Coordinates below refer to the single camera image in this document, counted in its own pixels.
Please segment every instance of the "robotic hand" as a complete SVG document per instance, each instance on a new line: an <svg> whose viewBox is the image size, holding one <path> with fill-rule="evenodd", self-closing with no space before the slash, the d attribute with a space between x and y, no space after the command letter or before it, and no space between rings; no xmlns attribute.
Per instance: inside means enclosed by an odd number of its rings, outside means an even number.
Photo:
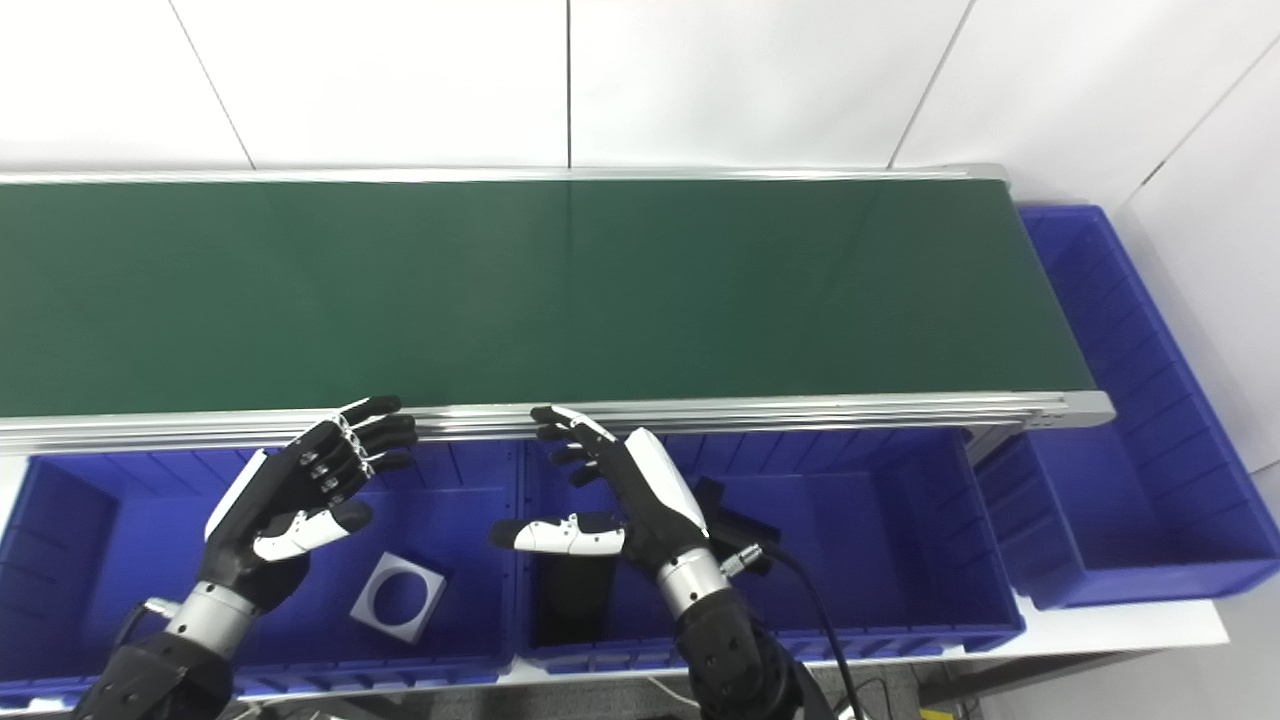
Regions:
<svg viewBox="0 0 1280 720"><path fill-rule="evenodd" d="M603 477L626 515L577 514L566 520L499 520L499 547L566 555L621 552L653 579L676 619L676 648L689 664L694 697L713 720L832 719L808 669L753 616L712 553L707 523L666 448L640 428L625 442L566 407L535 407L544 441L568 441L556 464L584 462L570 477L582 487Z"/></svg>
<svg viewBox="0 0 1280 720"><path fill-rule="evenodd" d="M284 602L308 552L364 528L372 511L351 500L374 474L403 468L417 442L399 398L339 409L278 452L259 450L205 525L196 587L180 605L151 598L163 633L119 647L74 720L212 720L232 696L230 657L253 619Z"/></svg>

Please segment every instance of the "white tile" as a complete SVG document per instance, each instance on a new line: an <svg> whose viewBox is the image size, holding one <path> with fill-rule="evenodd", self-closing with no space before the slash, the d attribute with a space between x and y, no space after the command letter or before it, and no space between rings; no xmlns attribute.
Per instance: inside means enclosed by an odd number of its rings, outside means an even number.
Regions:
<svg viewBox="0 0 1280 720"><path fill-rule="evenodd" d="M1018 199L1115 208L1276 32L1258 0L979 0L900 164L1004 163Z"/></svg>
<svg viewBox="0 0 1280 720"><path fill-rule="evenodd" d="M963 0L572 0L575 165L883 168Z"/></svg>
<svg viewBox="0 0 1280 720"><path fill-rule="evenodd" d="M0 3L0 170L247 168L164 1Z"/></svg>
<svg viewBox="0 0 1280 720"><path fill-rule="evenodd" d="M1117 215L1251 470L1280 460L1280 47Z"/></svg>
<svg viewBox="0 0 1280 720"><path fill-rule="evenodd" d="M177 6L259 168L563 165L563 0Z"/></svg>

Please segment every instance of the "black cable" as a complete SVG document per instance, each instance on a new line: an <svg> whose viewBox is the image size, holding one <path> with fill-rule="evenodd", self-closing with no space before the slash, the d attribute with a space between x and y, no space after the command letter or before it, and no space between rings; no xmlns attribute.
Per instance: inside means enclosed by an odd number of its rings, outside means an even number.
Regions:
<svg viewBox="0 0 1280 720"><path fill-rule="evenodd" d="M858 683L858 687L854 688L854 689L855 691L860 691L860 689L865 688L867 685L869 685L872 683L879 683L881 684L881 692L884 693L884 712L890 717L893 717L893 701L890 700L888 683L884 682L884 678L881 678L879 675L877 675L877 676L874 676L874 678L872 678L869 680L863 680L861 683Z"/></svg>
<svg viewBox="0 0 1280 720"><path fill-rule="evenodd" d="M120 624L120 629L115 632L115 639L111 641L111 652L120 650L120 646L129 642L129 635L133 634L134 628L138 626L138 623L146 614L147 606L143 602L140 602L129 609L129 614L124 616L124 623Z"/></svg>
<svg viewBox="0 0 1280 720"><path fill-rule="evenodd" d="M801 565L795 556L772 542L762 542L760 550L764 551L764 555L777 560L787 568L791 568L796 575L800 575L805 589L809 591L809 597L813 598L814 607L818 609L818 619L822 621L822 629L827 632L827 639L831 642L831 652L836 656L836 665L840 666L840 679L845 682L845 692L849 694L849 705L854 708L854 720L865 720L867 716L863 715L863 703L858 702L858 689L854 687L854 679L849 674L849 662L845 661L845 651L840 648L840 639L836 638L836 626L831 624L831 615L827 614L827 606L823 605L822 596L818 594L818 588L809 578L809 573L805 571L804 565Z"/></svg>

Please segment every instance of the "black finger segment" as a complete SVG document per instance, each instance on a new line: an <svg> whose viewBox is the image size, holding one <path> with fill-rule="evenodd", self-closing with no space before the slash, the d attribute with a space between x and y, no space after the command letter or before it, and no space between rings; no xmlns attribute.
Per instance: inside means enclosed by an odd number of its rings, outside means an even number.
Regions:
<svg viewBox="0 0 1280 720"><path fill-rule="evenodd" d="M392 413L399 413L399 409L401 409L399 397L394 395L379 395L376 397L366 398L360 405L343 410L342 416L343 419L347 420L348 424L356 425L378 415L389 415Z"/></svg>
<svg viewBox="0 0 1280 720"><path fill-rule="evenodd" d="M389 470L401 470L408 468L413 464L413 456L408 452L388 452L381 457L375 457L369 461L375 473L385 473Z"/></svg>
<svg viewBox="0 0 1280 720"><path fill-rule="evenodd" d="M374 510L369 505L358 500L348 500L346 502L334 505L329 509L333 514L333 521L347 530L353 533L370 523L374 519Z"/></svg>
<svg viewBox="0 0 1280 720"><path fill-rule="evenodd" d="M529 411L529 416L541 425L568 425L568 418L561 415L550 405L539 405Z"/></svg>
<svg viewBox="0 0 1280 720"><path fill-rule="evenodd" d="M538 428L538 439L543 442L568 439L571 437L572 434L559 425L541 425Z"/></svg>
<svg viewBox="0 0 1280 720"><path fill-rule="evenodd" d="M550 457L554 465L568 465L570 462L589 460L590 455L582 450L582 446L568 446L552 452Z"/></svg>
<svg viewBox="0 0 1280 720"><path fill-rule="evenodd" d="M338 425L333 423L320 423L289 445L301 445L302 447L308 448L310 451L303 454L301 460L303 465L311 465L334 450L346 447L347 439L342 436L342 430Z"/></svg>
<svg viewBox="0 0 1280 720"><path fill-rule="evenodd" d="M568 484L580 488L600 477L600 470L595 465L584 465L573 470L568 477Z"/></svg>
<svg viewBox="0 0 1280 720"><path fill-rule="evenodd" d="M516 547L516 536L529 525L527 520L494 520L489 525L489 544L511 550Z"/></svg>
<svg viewBox="0 0 1280 720"><path fill-rule="evenodd" d="M316 457L307 465L307 468L311 470L312 479L323 480L330 475L342 473L352 460L356 460L356 448L351 447L349 443L343 442L334 447L328 455Z"/></svg>
<svg viewBox="0 0 1280 720"><path fill-rule="evenodd" d="M369 455L376 455L390 447L408 447L417 442L411 415L388 415L356 428L356 437Z"/></svg>
<svg viewBox="0 0 1280 720"><path fill-rule="evenodd" d="M586 534L608 533L617 530L622 524L613 516L613 512L579 512L577 529Z"/></svg>
<svg viewBox="0 0 1280 720"><path fill-rule="evenodd" d="M334 479L338 482L333 488L329 488L328 493L330 497L340 497L343 500L360 492L360 488L365 487L365 483L369 482L358 461L349 471L335 475Z"/></svg>

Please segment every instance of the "blue plastic bin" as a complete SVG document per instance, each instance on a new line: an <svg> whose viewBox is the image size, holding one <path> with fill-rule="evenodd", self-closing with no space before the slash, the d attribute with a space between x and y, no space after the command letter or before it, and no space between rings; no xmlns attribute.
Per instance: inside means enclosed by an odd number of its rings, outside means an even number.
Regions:
<svg viewBox="0 0 1280 720"><path fill-rule="evenodd" d="M1280 569L1280 533L1102 210L1023 220L1116 420L1027 433L978 478L1037 607L1212 598Z"/></svg>
<svg viewBox="0 0 1280 720"><path fill-rule="evenodd" d="M374 523L312 553L301 589L253 625L236 657L239 691L495 679L515 651L516 557L489 547L486 533L516 512L520 448L424 443L413 466L374 478L361 492ZM205 519L248 455L33 459L0 543L0 698L26 705L78 694L101 671L133 603L184 598ZM384 551L448 579L417 644L347 615ZM138 633L159 626L148 619Z"/></svg>
<svg viewBox="0 0 1280 720"><path fill-rule="evenodd" d="M664 443L690 482L726 484L724 509L781 528L782 546L808 568L851 657L987 650L1023 632L960 430L671 436ZM616 509L602 482L570 487L547 451L526 448L525 516ZM733 583L796 657L831 657L787 568ZM617 569L605 638L591 644L531 647L534 584L526 557L521 653L552 671L682 665L658 591L630 565Z"/></svg>

